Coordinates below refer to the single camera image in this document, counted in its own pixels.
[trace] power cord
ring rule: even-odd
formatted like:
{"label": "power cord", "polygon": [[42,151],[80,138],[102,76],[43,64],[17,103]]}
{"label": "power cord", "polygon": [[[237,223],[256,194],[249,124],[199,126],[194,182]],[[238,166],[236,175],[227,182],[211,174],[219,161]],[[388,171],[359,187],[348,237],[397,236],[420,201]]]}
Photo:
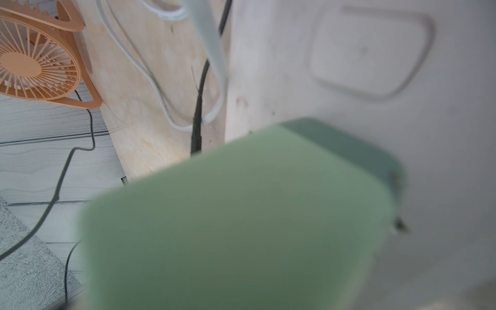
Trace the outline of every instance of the power cord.
{"label": "power cord", "polygon": [[[222,11],[222,17],[219,23],[219,34],[221,36],[224,32],[224,28],[226,27],[227,17],[229,16],[232,2],[232,0],[226,0],[226,3],[224,4],[224,10]],[[191,132],[191,155],[197,152],[201,152],[201,110],[203,106],[203,87],[205,85],[205,79],[207,78],[209,67],[210,62],[207,59],[205,61],[205,65],[203,66],[203,71],[201,72],[200,85],[198,87],[198,97],[196,98],[196,107],[194,109],[193,129]]]}
{"label": "power cord", "polygon": [[[77,93],[77,91],[75,91],[75,92],[76,92],[77,97],[79,98],[79,100],[82,101],[81,100],[81,97],[79,96],[79,94]],[[41,225],[43,224],[43,222],[47,218],[48,214],[50,213],[52,207],[54,206],[54,204],[60,198],[59,197],[59,193],[60,193],[60,190],[61,190],[61,187],[62,187],[62,182],[64,180],[65,173],[67,172],[67,169],[69,168],[70,160],[72,159],[72,156],[74,155],[74,152],[76,150],[93,151],[95,149],[95,136],[93,134],[93,116],[91,115],[90,110],[87,110],[87,111],[88,111],[88,114],[90,115],[91,140],[93,141],[93,146],[91,148],[74,147],[69,152],[69,155],[67,156],[67,159],[65,161],[64,167],[62,169],[62,173],[61,173],[61,175],[59,177],[59,181],[57,182],[57,186],[55,187],[54,196],[52,197],[52,200],[50,201],[50,203],[48,204],[47,208],[45,209],[45,212],[43,212],[42,216],[40,217],[40,219],[36,223],[35,227],[24,238],[22,238],[18,243],[16,243],[10,249],[8,249],[7,251],[5,251],[2,254],[0,254],[0,261],[3,260],[4,258],[6,258],[7,256],[11,255],[14,251],[16,251],[21,246],[23,246],[29,239],[31,239],[31,237],[34,236],[34,234],[38,231],[38,229],[40,229]]]}
{"label": "power cord", "polygon": [[81,242],[81,240],[76,242],[76,244],[74,244],[72,249],[70,249],[69,255],[67,256],[67,261],[65,262],[65,268],[64,268],[64,272],[63,272],[63,291],[64,291],[64,296],[65,296],[65,306],[66,307],[67,307],[67,268],[69,267],[70,256],[72,255],[72,252],[74,251],[74,249],[76,248],[76,246],[80,242]]}

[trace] orange fan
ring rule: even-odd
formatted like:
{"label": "orange fan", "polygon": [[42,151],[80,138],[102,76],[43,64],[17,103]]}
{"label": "orange fan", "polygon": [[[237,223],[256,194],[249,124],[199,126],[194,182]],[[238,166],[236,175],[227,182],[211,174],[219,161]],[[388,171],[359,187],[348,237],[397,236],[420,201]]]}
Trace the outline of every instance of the orange fan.
{"label": "orange fan", "polygon": [[[17,1],[0,4],[0,94],[84,109],[102,105],[84,68],[73,32],[84,23],[68,0],[57,1],[59,19]],[[67,95],[84,80],[93,102]]]}

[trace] fan grille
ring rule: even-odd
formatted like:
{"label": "fan grille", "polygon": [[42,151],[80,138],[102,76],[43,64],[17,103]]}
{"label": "fan grille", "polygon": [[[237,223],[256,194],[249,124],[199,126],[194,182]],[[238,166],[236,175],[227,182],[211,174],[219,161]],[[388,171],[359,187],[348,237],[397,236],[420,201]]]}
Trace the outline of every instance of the fan grille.
{"label": "fan grille", "polygon": [[80,81],[80,68],[60,40],[0,17],[0,94],[53,100],[72,93]]}

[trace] gray floor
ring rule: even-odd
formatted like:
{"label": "gray floor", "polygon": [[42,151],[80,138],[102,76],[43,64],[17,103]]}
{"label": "gray floor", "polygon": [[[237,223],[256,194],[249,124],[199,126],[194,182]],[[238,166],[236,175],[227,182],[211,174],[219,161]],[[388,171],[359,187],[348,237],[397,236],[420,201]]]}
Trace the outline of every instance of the gray floor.
{"label": "gray floor", "polygon": [[[24,237],[28,229],[0,197],[0,251]],[[62,262],[37,238],[0,262],[0,310],[41,310],[63,296]],[[72,274],[69,290],[79,286]]]}

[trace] green object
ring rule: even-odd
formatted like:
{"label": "green object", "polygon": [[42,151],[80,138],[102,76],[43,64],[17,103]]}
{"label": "green object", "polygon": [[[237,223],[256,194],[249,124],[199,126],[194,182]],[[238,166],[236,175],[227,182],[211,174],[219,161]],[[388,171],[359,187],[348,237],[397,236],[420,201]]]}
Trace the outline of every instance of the green object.
{"label": "green object", "polygon": [[91,308],[343,310],[400,184],[389,155],[311,119],[194,156],[83,211]]}

